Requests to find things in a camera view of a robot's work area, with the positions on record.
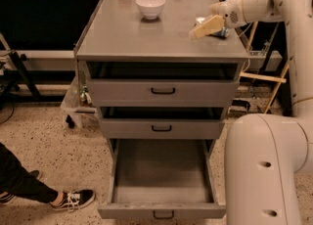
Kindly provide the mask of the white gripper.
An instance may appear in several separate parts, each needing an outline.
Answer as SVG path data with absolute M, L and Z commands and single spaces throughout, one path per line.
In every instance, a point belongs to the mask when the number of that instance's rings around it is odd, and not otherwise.
M 225 0 L 209 7 L 214 16 L 197 17 L 194 28 L 189 32 L 191 39 L 199 39 L 219 32 L 224 25 L 228 28 L 244 26 L 244 0 Z

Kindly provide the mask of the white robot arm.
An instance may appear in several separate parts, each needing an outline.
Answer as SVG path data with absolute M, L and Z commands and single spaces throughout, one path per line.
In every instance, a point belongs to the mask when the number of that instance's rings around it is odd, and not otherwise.
M 312 0 L 225 0 L 190 35 L 194 39 L 248 23 L 285 28 L 288 86 L 281 114 L 238 118 L 225 142 L 227 225 L 301 225 L 294 176 L 312 169 Z

